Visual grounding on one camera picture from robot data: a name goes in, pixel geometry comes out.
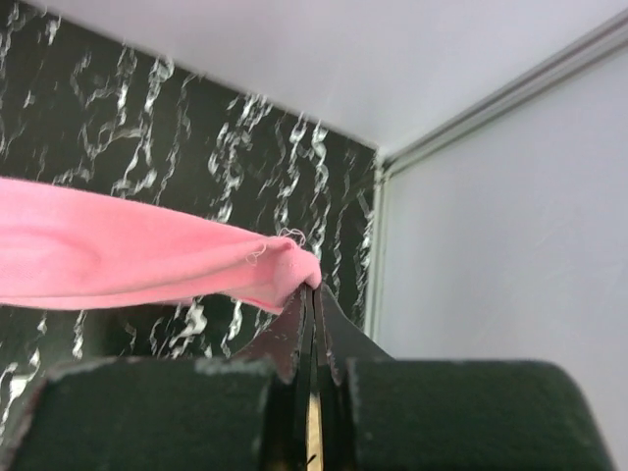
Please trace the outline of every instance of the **marble pattern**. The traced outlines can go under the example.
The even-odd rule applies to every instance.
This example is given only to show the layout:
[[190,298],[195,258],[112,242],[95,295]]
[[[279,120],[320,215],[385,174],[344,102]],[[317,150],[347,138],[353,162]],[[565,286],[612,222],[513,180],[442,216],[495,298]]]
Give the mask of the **marble pattern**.
[[[363,323],[373,149],[23,3],[0,0],[0,25],[0,175],[267,235],[299,229],[345,313]],[[0,440],[51,365],[229,356],[270,320],[220,295],[176,308],[0,306]]]

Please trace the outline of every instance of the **white wall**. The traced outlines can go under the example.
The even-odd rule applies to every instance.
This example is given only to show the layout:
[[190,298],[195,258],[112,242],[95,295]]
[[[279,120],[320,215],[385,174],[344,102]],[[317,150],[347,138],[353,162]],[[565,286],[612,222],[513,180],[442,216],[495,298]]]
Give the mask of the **white wall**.
[[628,53],[389,192],[382,347],[556,362],[628,469]]
[[383,153],[628,7],[628,0],[31,1],[264,93]]

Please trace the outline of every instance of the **pink cloth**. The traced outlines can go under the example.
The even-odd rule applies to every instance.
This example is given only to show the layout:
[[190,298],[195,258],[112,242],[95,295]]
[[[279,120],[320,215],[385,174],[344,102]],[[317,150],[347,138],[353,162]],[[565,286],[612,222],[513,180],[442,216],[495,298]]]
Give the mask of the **pink cloth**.
[[220,292],[274,313],[318,259],[157,206],[0,178],[0,304],[91,309]]

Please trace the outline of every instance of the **cloth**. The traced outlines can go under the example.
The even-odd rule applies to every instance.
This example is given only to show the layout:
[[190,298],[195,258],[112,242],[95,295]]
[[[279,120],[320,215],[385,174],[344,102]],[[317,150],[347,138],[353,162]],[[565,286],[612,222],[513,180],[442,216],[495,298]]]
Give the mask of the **cloth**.
[[0,178],[0,304],[92,309],[220,292],[280,313],[319,260],[264,236],[111,196]]

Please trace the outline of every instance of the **white panel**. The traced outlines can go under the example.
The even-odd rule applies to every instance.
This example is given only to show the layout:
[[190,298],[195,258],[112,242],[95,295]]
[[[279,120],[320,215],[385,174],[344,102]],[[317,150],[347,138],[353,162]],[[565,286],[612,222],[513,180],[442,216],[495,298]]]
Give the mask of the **white panel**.
[[397,150],[628,0],[33,0]]
[[628,54],[389,185],[382,347],[536,358],[582,385],[628,469]]

